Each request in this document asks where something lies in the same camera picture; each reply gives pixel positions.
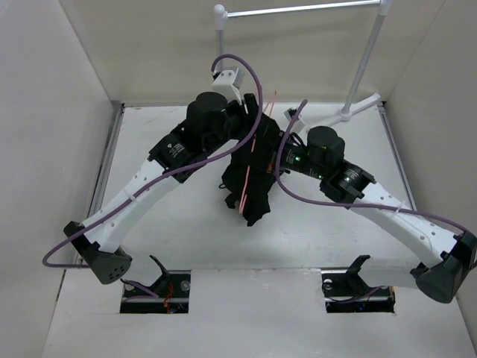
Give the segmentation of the pink wire hanger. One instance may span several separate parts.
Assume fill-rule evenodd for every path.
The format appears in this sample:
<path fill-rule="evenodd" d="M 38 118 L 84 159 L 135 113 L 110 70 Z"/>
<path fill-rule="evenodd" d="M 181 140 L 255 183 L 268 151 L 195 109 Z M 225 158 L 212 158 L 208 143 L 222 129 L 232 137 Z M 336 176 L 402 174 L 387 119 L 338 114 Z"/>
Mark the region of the pink wire hanger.
<path fill-rule="evenodd" d="M 264 114 L 271 115 L 273 113 L 274 105 L 276 103 L 276 100 L 277 100 L 277 90 L 275 89 L 274 92 L 273 92 L 273 95 L 269 98 L 269 101 L 266 103 L 265 107 L 263 108 L 263 113 Z M 248 184 L 249 184 L 249 181 L 250 181 L 249 177 L 250 177 L 250 173 L 252 171 L 252 168 L 255 167 L 255 166 L 258 166 L 258 167 L 262 166 L 262 164 L 261 164 L 262 160 L 259 158 L 260 153 L 255 152 L 256 143 L 257 143 L 257 138 L 256 138 L 256 136 L 254 136 L 253 140 L 252 140 L 252 143 L 250 145 L 250 153 L 249 153 L 249 156 L 247 157 L 247 159 L 250 160 L 250 163 L 247 164 L 247 168 L 246 168 L 245 176 L 244 176 L 244 186 L 243 186 L 243 189 L 241 191 L 241 197 L 240 197 L 240 201 L 239 201 L 239 204 L 238 204 L 238 212 L 240 214 L 242 214 L 244 212 L 245 206 L 247 204 L 247 199 L 248 199 L 247 188 L 248 188 Z"/>

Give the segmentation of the black trousers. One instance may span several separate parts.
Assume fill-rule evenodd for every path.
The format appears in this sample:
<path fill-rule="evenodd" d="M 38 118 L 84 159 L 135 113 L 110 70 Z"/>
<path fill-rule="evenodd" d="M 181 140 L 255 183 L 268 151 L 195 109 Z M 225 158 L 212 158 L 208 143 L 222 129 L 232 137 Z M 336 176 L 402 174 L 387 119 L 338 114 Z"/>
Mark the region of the black trousers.
<path fill-rule="evenodd" d="M 262 166 L 253 167 L 249 177 L 247 204 L 244 212 L 241 214 L 247 222 L 248 227 L 253 226 L 265 214 L 271 211 L 268 193 L 276 183 L 276 178 L 274 173 L 268 174 L 266 170 L 271 160 L 271 137 L 276 134 L 278 130 L 280 130 L 280 128 L 277 122 L 269 116 L 264 115 L 254 134 L 257 138 L 255 152 L 260 153 L 259 158 L 262 160 Z M 250 163 L 247 157 L 250 153 L 252 140 L 253 137 L 239 150 L 231 154 L 230 164 L 226 167 L 221 176 L 221 185 L 229 191 L 229 195 L 225 198 L 225 204 L 230 209 L 239 210 L 245 171 L 247 164 Z"/>

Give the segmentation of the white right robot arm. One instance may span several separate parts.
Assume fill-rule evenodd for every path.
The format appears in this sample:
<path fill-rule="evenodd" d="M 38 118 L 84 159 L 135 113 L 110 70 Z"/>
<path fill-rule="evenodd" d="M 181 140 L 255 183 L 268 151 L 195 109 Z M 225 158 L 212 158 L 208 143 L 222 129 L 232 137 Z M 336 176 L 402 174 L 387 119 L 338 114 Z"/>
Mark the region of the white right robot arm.
<path fill-rule="evenodd" d="M 345 160 L 344 140 L 330 127 L 312 128 L 305 142 L 289 129 L 278 134 L 275 169 L 320 182 L 326 207 L 343 207 L 371 221 L 397 239 L 413 260 L 378 260 L 361 255 L 347 268 L 345 283 L 354 295 L 380 286 L 420 290 L 442 304 L 450 303 L 476 267 L 476 236 L 445 218 L 419 213 L 390 194 L 374 176 Z"/>

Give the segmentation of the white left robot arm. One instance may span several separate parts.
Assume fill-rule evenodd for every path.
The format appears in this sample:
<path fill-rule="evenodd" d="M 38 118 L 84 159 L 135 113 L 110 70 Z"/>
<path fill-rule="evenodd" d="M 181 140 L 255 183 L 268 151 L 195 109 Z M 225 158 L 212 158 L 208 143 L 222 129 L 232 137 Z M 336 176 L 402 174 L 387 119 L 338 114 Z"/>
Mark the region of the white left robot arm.
<path fill-rule="evenodd" d="M 83 222 L 63 229 L 100 283 L 120 280 L 132 257 L 121 244 L 132 228 L 163 197 L 209 163 L 230 140 L 242 141 L 252 130 L 259 102 L 252 93 L 228 101 L 203 92 L 186 108 L 186 117 L 149 152 L 130 182 L 106 206 Z"/>

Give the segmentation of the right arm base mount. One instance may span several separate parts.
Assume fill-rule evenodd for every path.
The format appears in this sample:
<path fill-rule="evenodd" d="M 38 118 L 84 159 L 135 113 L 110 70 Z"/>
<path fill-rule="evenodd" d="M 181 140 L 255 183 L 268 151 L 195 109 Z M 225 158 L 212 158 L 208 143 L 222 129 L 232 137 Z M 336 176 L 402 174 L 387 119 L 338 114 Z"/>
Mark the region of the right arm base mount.
<path fill-rule="evenodd" d="M 396 297 L 388 286 L 368 286 L 345 268 L 321 271 L 327 313 L 394 313 Z"/>

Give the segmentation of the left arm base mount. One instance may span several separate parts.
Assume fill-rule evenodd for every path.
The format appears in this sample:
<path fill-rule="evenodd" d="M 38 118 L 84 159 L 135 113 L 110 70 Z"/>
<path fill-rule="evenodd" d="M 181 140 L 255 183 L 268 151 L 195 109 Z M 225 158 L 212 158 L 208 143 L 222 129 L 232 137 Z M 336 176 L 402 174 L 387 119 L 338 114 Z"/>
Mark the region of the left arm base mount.
<path fill-rule="evenodd" d="M 190 271 L 169 271 L 150 287 L 123 281 L 121 314 L 186 314 L 192 274 Z"/>

